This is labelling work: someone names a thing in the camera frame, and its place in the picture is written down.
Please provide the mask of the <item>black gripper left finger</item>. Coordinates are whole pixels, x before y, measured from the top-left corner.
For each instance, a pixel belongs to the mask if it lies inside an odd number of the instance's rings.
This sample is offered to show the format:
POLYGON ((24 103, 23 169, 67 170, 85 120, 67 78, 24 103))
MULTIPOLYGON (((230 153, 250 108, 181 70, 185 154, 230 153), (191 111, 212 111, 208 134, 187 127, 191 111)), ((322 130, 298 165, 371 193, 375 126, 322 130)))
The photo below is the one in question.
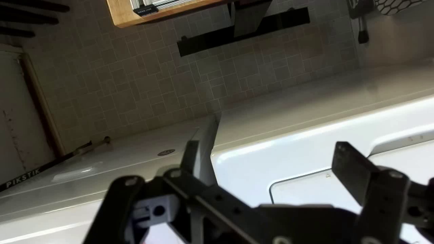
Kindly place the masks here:
POLYGON ((188 141, 180 165, 164 173, 164 189, 174 198, 169 227, 187 244, 253 244, 252 210, 215 183, 188 141))

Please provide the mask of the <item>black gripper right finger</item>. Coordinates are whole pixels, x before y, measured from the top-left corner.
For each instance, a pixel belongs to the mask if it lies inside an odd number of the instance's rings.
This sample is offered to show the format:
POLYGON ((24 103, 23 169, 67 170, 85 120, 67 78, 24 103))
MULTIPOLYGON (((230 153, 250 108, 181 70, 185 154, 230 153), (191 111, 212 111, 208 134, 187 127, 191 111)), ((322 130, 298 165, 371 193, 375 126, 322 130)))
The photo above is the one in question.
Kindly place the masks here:
POLYGON ((334 143, 332 172, 360 206, 352 242, 398 244, 409 179, 394 169, 379 169, 344 141, 334 143))

